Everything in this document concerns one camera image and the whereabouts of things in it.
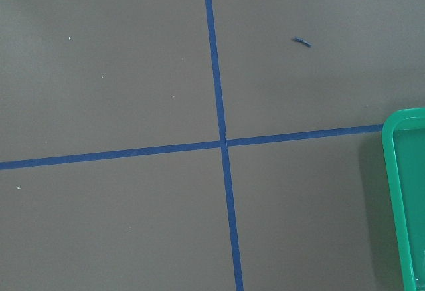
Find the blue tape scrap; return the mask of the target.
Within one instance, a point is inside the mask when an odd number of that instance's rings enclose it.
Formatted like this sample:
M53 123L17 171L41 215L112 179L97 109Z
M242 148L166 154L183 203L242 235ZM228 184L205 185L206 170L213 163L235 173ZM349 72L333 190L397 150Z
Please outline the blue tape scrap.
M305 45L308 48L311 48L312 47L312 44L310 42L306 41L305 39L303 39L301 37L293 37L292 40L294 42L301 43L301 44Z

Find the green plastic tray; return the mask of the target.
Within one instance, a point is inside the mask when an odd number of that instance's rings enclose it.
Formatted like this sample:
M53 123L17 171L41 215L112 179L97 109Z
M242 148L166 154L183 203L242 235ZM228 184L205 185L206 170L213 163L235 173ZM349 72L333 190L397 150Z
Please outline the green plastic tray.
M424 109L391 114L382 145L405 290L424 289Z

